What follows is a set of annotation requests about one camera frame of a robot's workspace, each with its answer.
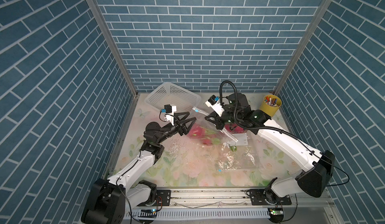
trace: yellow cup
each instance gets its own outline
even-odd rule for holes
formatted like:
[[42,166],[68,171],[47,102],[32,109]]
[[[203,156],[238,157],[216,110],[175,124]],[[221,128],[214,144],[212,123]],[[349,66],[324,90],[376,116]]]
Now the yellow cup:
[[[276,98],[277,101],[276,101],[275,103],[276,103],[278,106],[273,107],[273,106],[268,105],[268,104],[265,102],[266,98],[268,98],[268,99],[270,99],[270,98],[271,98],[271,99]],[[282,101],[281,101],[280,98],[278,98],[278,97],[275,96],[275,95],[266,95],[266,96],[263,98],[263,101],[262,101],[261,106],[259,107],[259,109],[260,109],[261,111],[265,112],[266,114],[268,114],[270,117],[272,117],[272,116],[275,114],[275,112],[277,112],[277,110],[278,110],[281,106],[282,106]]]

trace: plastic bag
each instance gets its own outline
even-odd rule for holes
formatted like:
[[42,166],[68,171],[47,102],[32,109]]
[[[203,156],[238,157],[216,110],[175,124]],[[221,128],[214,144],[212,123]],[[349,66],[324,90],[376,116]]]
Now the plastic bag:
[[187,134],[190,139],[196,139],[199,143],[208,146],[225,144],[229,141],[238,141],[234,135],[227,130],[217,130],[215,125],[206,121],[205,116],[207,115],[208,113],[205,111],[196,107],[193,108],[193,112],[191,112],[190,116],[196,117],[197,120],[192,126],[189,134]]
[[[204,110],[201,110],[197,107],[193,107],[192,108],[193,111],[197,112],[197,113],[201,113],[201,114],[204,114],[205,116],[208,116],[209,113],[207,113],[206,111]],[[227,129],[223,129],[223,130],[220,130],[220,132],[224,133],[227,137],[229,137],[233,142],[237,142],[237,138],[231,133],[229,132]]]
[[218,170],[256,169],[259,167],[257,151],[253,140],[250,138],[253,133],[248,131],[246,134],[247,145],[222,146],[218,159],[212,160]]
[[[194,107],[193,110],[195,112],[203,114],[203,116],[209,115],[207,112],[196,107]],[[209,121],[206,121],[201,116],[197,116],[197,122],[198,124],[201,124],[203,128],[208,128],[209,131],[214,130],[216,131],[216,133],[222,132],[222,135],[220,135],[222,136],[222,138],[221,141],[219,141],[222,142],[222,145],[216,149],[215,153],[211,153],[211,155],[208,157],[217,170],[223,171],[238,169],[255,169],[259,166],[259,160],[256,154],[257,152],[253,141],[249,136],[254,135],[253,133],[249,131],[247,132],[247,134],[244,134],[244,131],[242,129],[242,134],[232,134],[227,128],[223,128],[223,130],[218,132],[218,130],[215,129],[214,124],[210,123]],[[194,132],[193,126],[190,133],[195,133],[196,137],[201,134],[200,131],[202,130],[200,130],[198,127],[197,129],[195,129]]]

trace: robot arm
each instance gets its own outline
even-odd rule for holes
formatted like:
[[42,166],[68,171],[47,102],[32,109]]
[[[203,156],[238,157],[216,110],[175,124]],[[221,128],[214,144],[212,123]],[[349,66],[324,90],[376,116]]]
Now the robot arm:
[[[234,93],[227,96],[229,104],[222,101],[222,86],[228,83]],[[219,87],[220,97],[212,96],[206,105],[213,112],[205,119],[215,124],[218,130],[225,124],[236,124],[250,130],[281,149],[300,167],[301,171],[286,178],[274,178],[265,188],[267,202],[276,204],[286,195],[305,192],[313,197],[320,197],[329,182],[334,166],[334,154],[330,151],[321,152],[304,144],[294,135],[279,126],[269,115],[261,110],[251,110],[246,96],[238,93],[234,84],[225,80]]]
[[189,118],[189,112],[174,113],[172,123],[161,127],[157,122],[147,124],[144,131],[144,142],[139,154],[116,175],[107,180],[98,179],[91,188],[82,213],[81,221],[86,224],[111,224],[123,220],[126,198],[132,207],[145,202],[155,201],[156,185],[142,180],[135,188],[129,190],[132,184],[161,157],[164,146],[161,143],[167,138],[179,133],[186,135],[196,121]]

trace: brick wall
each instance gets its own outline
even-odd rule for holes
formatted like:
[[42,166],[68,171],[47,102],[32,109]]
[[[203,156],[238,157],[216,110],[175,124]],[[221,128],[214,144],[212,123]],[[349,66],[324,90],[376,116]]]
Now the brick wall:
[[140,92],[267,92],[321,0],[97,0]]
[[0,223],[77,223],[131,98],[85,0],[0,0]]
[[349,174],[328,188],[346,223],[384,223],[384,18],[385,0],[333,0],[281,93],[296,134]]

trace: black mounting plate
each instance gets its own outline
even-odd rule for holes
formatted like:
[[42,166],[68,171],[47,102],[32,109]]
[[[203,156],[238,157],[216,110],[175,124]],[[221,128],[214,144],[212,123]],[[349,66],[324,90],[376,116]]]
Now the black mounting plate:
[[[263,196],[264,189],[249,189],[247,190],[247,194],[250,196],[251,204],[253,206],[267,206],[271,205],[265,200]],[[291,199],[289,196],[285,196],[281,199],[281,204],[283,206],[291,205]]]
[[[170,198],[171,198],[171,190],[156,190],[156,197],[162,198],[163,206],[170,206]],[[146,206],[145,202],[140,203],[138,206]]]

